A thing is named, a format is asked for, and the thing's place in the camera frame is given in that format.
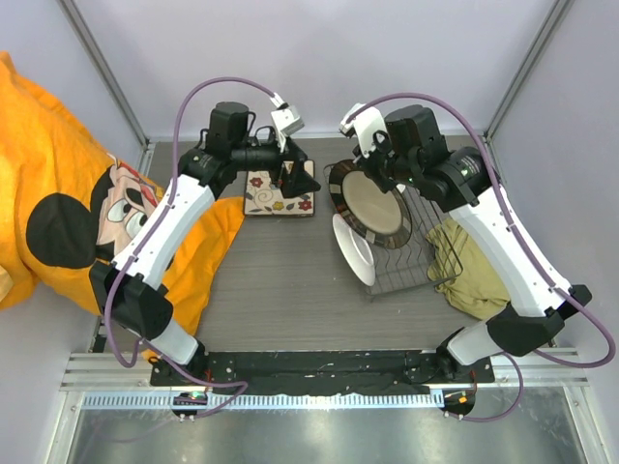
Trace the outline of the brown rimmed round plate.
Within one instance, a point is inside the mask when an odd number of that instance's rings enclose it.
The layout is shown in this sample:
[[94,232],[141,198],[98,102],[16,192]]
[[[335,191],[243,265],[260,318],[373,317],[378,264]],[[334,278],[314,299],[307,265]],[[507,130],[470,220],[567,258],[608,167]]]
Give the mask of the brown rimmed round plate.
[[377,247],[397,249],[408,243],[413,222],[397,188],[382,192],[351,159],[329,164],[327,169],[332,205],[354,232]]

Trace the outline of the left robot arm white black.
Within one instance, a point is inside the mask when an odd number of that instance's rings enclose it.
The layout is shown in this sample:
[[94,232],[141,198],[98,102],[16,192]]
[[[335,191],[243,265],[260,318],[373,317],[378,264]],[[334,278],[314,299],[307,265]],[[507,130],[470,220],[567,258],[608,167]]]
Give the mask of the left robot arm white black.
[[306,171],[307,155],[291,138],[304,125],[298,110],[279,104],[265,139],[251,130],[250,116],[244,104],[218,103],[199,144],[180,157],[178,172],[154,212],[111,263],[97,263],[90,272],[104,320],[115,321],[166,356],[173,375],[187,386],[204,378],[206,362],[203,346],[175,321],[162,284],[178,247],[240,172],[268,172],[285,198],[320,189]]

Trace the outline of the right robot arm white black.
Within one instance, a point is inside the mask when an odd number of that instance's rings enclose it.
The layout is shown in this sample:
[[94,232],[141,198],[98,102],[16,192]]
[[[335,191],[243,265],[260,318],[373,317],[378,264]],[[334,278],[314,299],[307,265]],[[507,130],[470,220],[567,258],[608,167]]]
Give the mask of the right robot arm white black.
[[472,364],[505,352],[521,357],[551,341],[591,294],[552,269],[527,232],[521,231],[497,175],[481,147],[448,148],[433,112],[414,104],[387,116],[354,106],[340,123],[356,136],[355,164],[381,190],[398,184],[436,203],[480,248],[508,293],[505,307],[450,335],[438,348],[438,373],[461,380]]

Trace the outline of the green rimmed white plate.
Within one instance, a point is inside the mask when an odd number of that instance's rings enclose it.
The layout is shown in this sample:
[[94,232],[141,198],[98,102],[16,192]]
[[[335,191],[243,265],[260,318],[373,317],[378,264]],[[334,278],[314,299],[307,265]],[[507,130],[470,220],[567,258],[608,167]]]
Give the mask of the green rimmed white plate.
[[339,214],[333,215],[332,226],[339,249],[348,266],[365,286],[372,286],[375,283],[376,273],[368,242],[357,234]]

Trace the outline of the square floral plate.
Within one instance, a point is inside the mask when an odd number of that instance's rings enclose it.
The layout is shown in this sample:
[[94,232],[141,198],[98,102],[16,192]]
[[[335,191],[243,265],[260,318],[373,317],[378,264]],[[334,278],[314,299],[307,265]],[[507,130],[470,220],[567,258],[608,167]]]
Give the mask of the square floral plate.
[[250,217],[308,218],[315,213],[314,193],[284,198],[268,171],[248,171],[244,192],[244,214]]

